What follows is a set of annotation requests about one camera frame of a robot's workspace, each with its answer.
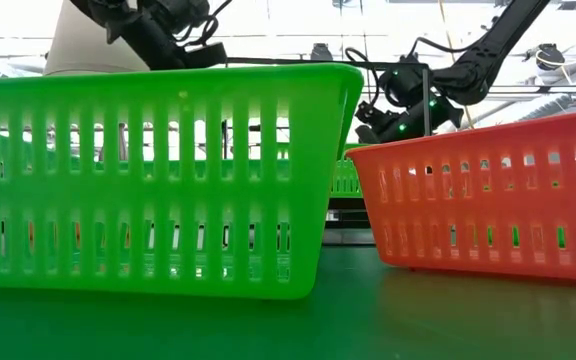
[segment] metal rod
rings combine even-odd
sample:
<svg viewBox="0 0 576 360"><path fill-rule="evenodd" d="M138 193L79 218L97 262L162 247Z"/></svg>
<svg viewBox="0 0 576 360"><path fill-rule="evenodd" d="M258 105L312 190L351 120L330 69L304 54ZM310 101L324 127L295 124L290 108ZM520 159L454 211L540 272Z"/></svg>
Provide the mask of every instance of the metal rod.
<svg viewBox="0 0 576 360"><path fill-rule="evenodd" d="M401 68L430 69L427 64L399 63L399 62L363 62L363 61L327 61L327 60L299 60L299 59L267 59L267 58L239 58L232 57L226 64L253 64L253 65L291 65L291 64L345 64L365 69L394 70Z"/></svg>
<svg viewBox="0 0 576 360"><path fill-rule="evenodd" d="M432 134L432 128L430 127L430 79L428 69L423 69L421 75L424 91L424 136L430 136Z"/></svg>
<svg viewBox="0 0 576 360"><path fill-rule="evenodd" d="M224 159L228 159L228 123L225 121L221 123L221 137L224 144Z"/></svg>

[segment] black robotic arm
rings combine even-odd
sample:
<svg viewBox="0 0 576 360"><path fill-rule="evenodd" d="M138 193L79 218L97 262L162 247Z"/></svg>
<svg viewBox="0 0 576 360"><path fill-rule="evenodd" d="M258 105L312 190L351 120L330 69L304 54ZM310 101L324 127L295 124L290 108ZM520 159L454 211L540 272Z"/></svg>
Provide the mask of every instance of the black robotic arm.
<svg viewBox="0 0 576 360"><path fill-rule="evenodd" d="M151 70L206 68L226 61L223 44L206 43L216 30L216 13L224 6L209 15L208 0L138 0L137 9L131 9L127 0L70 2L106 29L109 44L123 38ZM190 43L200 48L187 51L185 46L178 45L180 40L175 34L187 29L187 38L191 29L206 22L209 24L200 41Z"/></svg>
<svg viewBox="0 0 576 360"><path fill-rule="evenodd" d="M461 105L473 105L484 100L505 58L549 2L512 1L488 32L463 49L463 54L451 67L430 72L430 86L437 89L439 96L431 94L429 104L423 103L421 70L411 67L395 70L393 67L384 72L378 85L392 105L405 107L406 111L383 113L369 103L362 103L356 115L367 126L357 130L360 141L384 143L423 136L423 109L426 106L430 107L433 129L447 120L459 127L463 112L455 109L447 99ZM418 63L412 52L402 57L400 62Z"/></svg>
<svg viewBox="0 0 576 360"><path fill-rule="evenodd" d="M225 0L212 15L209 15L207 0L138 0L137 9L131 9L127 0L70 1L95 23L106 28L108 43L118 37L124 38L152 70L204 68L235 60L227 58L221 43L206 43L216 31L216 15L232 0ZM414 51L402 57L399 63L391 64L379 77L378 86L391 105L406 110L384 113L374 107L375 101L363 102L356 113L357 118L366 124L357 129L359 140L384 143L421 137L426 133L426 108L430 108L430 128L436 129L448 120L459 127L463 111L454 108L448 100L461 105L481 102L495 82L504 59L548 3L549 0L513 0L488 32L465 49L446 49L419 38L417 41L463 54L451 67L427 73L428 83L436 89L436 94L431 92L426 97L422 69L427 69L427 66L401 66L401 63L419 64ZM178 45L187 40L190 30L202 24L205 26L199 40ZM184 29L187 30L185 35L177 39L175 34ZM200 47L186 51L186 45ZM322 62L251 58L237 58L236 61L264 64L272 61L277 64Z"/></svg>

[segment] basket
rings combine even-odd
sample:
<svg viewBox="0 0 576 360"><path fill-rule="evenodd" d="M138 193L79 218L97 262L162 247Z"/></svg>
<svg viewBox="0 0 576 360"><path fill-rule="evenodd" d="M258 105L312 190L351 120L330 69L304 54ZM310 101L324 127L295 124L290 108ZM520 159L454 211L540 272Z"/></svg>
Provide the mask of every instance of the basket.
<svg viewBox="0 0 576 360"><path fill-rule="evenodd" d="M576 114L348 156L384 262L576 280Z"/></svg>
<svg viewBox="0 0 576 360"><path fill-rule="evenodd" d="M0 80L0 126L9 132L7 145L0 137L0 286L305 296L361 88L360 72L337 64ZM288 118L291 135L281 173L279 118ZM233 125L231 160L220 154L224 119ZM261 124L258 171L248 158L252 120ZM195 121L205 121L205 161L195 160ZM153 124L152 176L145 122ZM180 129L176 164L170 122ZM104 128L101 163L96 123ZM53 126L51 155L43 134Z"/></svg>
<svg viewBox="0 0 576 360"><path fill-rule="evenodd" d="M346 144L344 151L364 146L362 144ZM279 158L288 158L288 144L282 143L279 147ZM361 198L359 176L352 160L344 156L337 160L337 167L332 179L331 198Z"/></svg>

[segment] green plastic basket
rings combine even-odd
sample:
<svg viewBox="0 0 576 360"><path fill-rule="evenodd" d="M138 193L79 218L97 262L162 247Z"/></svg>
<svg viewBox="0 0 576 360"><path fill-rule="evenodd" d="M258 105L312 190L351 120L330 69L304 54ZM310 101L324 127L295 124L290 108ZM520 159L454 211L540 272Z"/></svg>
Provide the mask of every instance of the green plastic basket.
<svg viewBox="0 0 576 360"><path fill-rule="evenodd" d="M363 144L346 144L344 154L347 150L365 146ZM288 159L288 143L280 143L278 147L279 158ZM337 166L332 179L330 197L332 198L362 198L359 175L352 160L342 156L337 161Z"/></svg>
<svg viewBox="0 0 576 360"><path fill-rule="evenodd" d="M358 70L337 64L0 80L0 126L9 131L6 141L0 136L0 286L305 296L362 85ZM284 117L288 161L277 159ZM225 118L232 160L220 154ZM257 118L258 166L248 158L248 125ZM198 120L206 122L205 161L194 155ZM142 151L146 121L152 176ZM172 121L180 127L173 163ZM119 122L128 126L125 165ZM93 159L95 123L104 126L103 163ZM54 151L37 136L53 125ZM35 135L30 144L24 126Z"/></svg>

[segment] green table surface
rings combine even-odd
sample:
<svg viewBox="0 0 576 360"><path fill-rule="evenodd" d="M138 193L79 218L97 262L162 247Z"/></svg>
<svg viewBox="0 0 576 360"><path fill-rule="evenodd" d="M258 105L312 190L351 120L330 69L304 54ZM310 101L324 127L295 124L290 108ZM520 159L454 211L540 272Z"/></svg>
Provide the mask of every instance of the green table surface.
<svg viewBox="0 0 576 360"><path fill-rule="evenodd" d="M326 247L300 301L0 289L0 359L576 359L576 287Z"/></svg>

